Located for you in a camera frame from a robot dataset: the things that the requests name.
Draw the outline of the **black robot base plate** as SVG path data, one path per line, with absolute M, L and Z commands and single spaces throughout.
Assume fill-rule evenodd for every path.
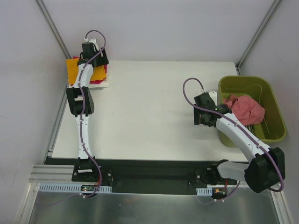
M 206 188 L 202 175 L 214 161 L 146 161 L 97 159 L 76 161 L 73 182 L 97 182 L 114 193 L 195 195 Z

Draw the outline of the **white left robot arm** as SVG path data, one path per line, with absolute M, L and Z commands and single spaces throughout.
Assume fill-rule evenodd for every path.
M 96 39 L 85 38 L 77 62 L 77 77 L 74 84 L 66 89 L 70 112 L 75 117 L 78 130 L 78 158 L 74 166 L 73 181 L 96 182 L 100 180 L 90 130 L 95 107 L 89 84 L 95 69 L 107 64 L 105 45 L 100 48 Z

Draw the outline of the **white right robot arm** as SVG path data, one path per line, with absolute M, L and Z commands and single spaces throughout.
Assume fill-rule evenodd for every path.
M 246 182 L 256 193 L 266 189 L 284 188 L 285 154 L 280 148 L 271 148 L 252 134 L 225 104 L 216 105 L 209 93 L 194 97 L 194 108 L 199 111 L 200 121 L 224 133 L 243 153 L 247 164 L 221 160 L 211 168 L 210 178 L 215 184 L 226 179 Z

